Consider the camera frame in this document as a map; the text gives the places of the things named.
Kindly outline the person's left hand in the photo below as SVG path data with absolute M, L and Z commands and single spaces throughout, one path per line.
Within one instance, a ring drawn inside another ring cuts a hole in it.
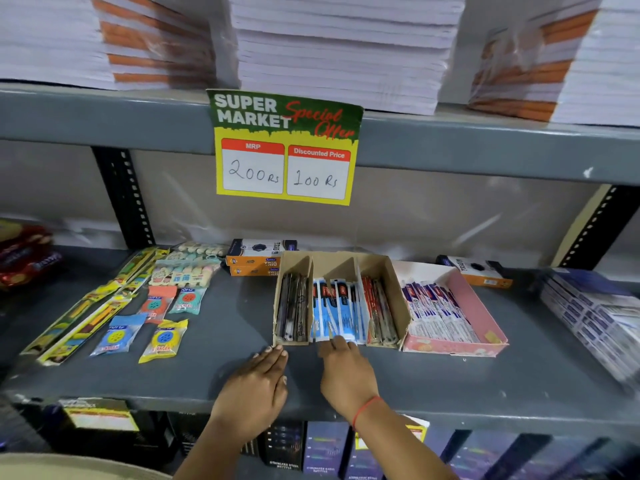
M 254 354 L 224 384 L 210 419 L 220 418 L 266 430 L 281 412 L 274 411 L 273 395 L 277 380 L 285 376 L 288 359 L 288 352 L 281 345 Z

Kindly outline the person's right hand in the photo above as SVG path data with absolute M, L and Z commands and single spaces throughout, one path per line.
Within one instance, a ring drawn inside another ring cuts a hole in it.
M 364 407 L 380 399 L 374 370 L 355 342 L 342 336 L 327 341 L 333 341 L 334 354 L 323 370 L 321 393 L 336 412 L 354 425 Z

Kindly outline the person's left forearm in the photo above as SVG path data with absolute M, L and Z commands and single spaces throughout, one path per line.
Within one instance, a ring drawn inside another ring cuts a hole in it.
M 233 480 L 242 447 L 263 430 L 212 417 L 172 480 Z

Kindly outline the person's right forearm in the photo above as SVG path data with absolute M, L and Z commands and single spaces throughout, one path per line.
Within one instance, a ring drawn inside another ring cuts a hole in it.
M 364 407 L 354 427 L 387 480 L 459 480 L 381 398 Z

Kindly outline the bunch of blue pen packets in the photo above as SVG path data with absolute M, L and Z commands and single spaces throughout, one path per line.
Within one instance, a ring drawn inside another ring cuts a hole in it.
M 371 315 L 361 279 L 315 278 L 312 291 L 312 342 L 342 336 L 358 345 L 368 343 Z

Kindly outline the bunch of red pen packets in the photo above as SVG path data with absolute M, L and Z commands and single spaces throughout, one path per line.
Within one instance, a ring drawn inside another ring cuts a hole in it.
M 361 275 L 368 322 L 365 328 L 368 346 L 397 348 L 399 337 L 385 293 L 383 281 Z

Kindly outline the orange flat stationery box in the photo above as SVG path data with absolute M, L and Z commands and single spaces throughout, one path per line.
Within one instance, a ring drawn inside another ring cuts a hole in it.
M 232 265 L 229 266 L 232 276 L 277 276 L 279 274 L 279 266 L 260 265 Z

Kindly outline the pink cardboard box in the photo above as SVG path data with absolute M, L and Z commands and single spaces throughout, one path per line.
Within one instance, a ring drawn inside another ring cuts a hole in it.
M 402 311 L 393 311 L 392 313 L 400 338 L 399 350 L 432 355 L 496 357 L 508 346 L 505 334 L 455 267 L 400 260 L 393 260 L 392 265 L 399 283 L 397 288 L 402 293 L 404 306 Z M 455 300 L 478 334 L 480 343 L 468 344 L 423 339 L 408 334 L 407 327 L 411 321 L 411 314 L 403 295 L 401 283 L 423 281 L 436 282 L 450 288 Z

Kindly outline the clear packet of white erasers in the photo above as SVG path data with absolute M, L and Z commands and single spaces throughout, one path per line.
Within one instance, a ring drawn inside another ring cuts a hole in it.
M 225 257 L 229 249 L 228 244 L 209 244 L 197 241 L 186 241 L 176 245 L 175 250 L 196 255 L 196 258 Z

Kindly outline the black white orange small box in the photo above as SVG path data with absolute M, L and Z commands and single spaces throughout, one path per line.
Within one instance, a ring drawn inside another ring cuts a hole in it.
M 509 289 L 513 284 L 512 279 L 505 277 L 504 268 L 498 261 L 438 255 L 435 263 L 457 268 L 473 286 Z

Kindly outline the blue sharpener packet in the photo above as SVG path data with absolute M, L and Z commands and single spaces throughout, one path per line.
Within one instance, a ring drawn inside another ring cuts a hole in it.
M 90 356 L 111 355 L 128 352 L 141 327 L 147 320 L 147 313 L 116 315 L 109 322 L 106 334 Z

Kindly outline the green yellow price sign card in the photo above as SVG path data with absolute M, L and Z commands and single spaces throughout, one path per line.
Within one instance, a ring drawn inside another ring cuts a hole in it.
M 220 195 L 348 206 L 364 108 L 207 89 Z

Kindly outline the black perforated shelf upright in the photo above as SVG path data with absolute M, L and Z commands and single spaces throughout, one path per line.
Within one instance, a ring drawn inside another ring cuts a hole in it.
M 569 226 L 551 267 L 594 271 L 640 209 L 640 186 L 601 184 Z
M 130 250 L 154 246 L 156 240 L 129 150 L 91 146 L 124 242 Z

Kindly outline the grey metal shelf rack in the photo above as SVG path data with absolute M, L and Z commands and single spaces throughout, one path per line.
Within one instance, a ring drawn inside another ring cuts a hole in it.
M 367 112 L 365 168 L 437 171 L 546 180 L 640 184 L 640 130 L 554 127 L 448 107 L 434 117 Z M 0 83 L 0 138 L 39 143 L 106 144 L 128 150 L 210 156 L 213 130 L 206 95 Z M 177 364 L 143 371 L 133 358 L 108 365 L 73 358 L 39 367 L 27 359 L 0 394 L 43 406 L 61 397 L 121 397 L 137 410 L 208 413 L 217 386 L 260 337 L 231 338 L 265 326 L 273 282 L 217 276 L 221 319 L 204 331 L 228 333 L 208 358 L 204 338 L 186 339 Z M 389 405 L 462 429 L 609 436 L 640 444 L 640 401 L 626 395 L 539 302 L 523 290 L 480 290 L 506 328 L 505 358 L 463 358 L 365 350 Z

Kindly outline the stack of white blue boxes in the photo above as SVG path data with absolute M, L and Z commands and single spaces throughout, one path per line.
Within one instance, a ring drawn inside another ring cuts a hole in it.
M 594 271 L 551 268 L 540 300 L 622 387 L 640 395 L 640 298 Z

